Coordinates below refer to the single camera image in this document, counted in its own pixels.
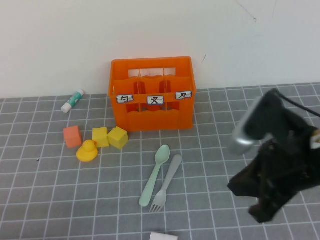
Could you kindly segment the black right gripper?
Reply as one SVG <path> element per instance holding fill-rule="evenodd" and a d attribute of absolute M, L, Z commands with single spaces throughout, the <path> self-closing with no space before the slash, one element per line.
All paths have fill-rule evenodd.
<path fill-rule="evenodd" d="M 262 224 L 298 192 L 320 184 L 320 148 L 318 130 L 288 109 L 262 109 L 258 124 L 260 134 L 272 138 L 227 187 L 236 196 L 258 198 L 248 213 Z"/>

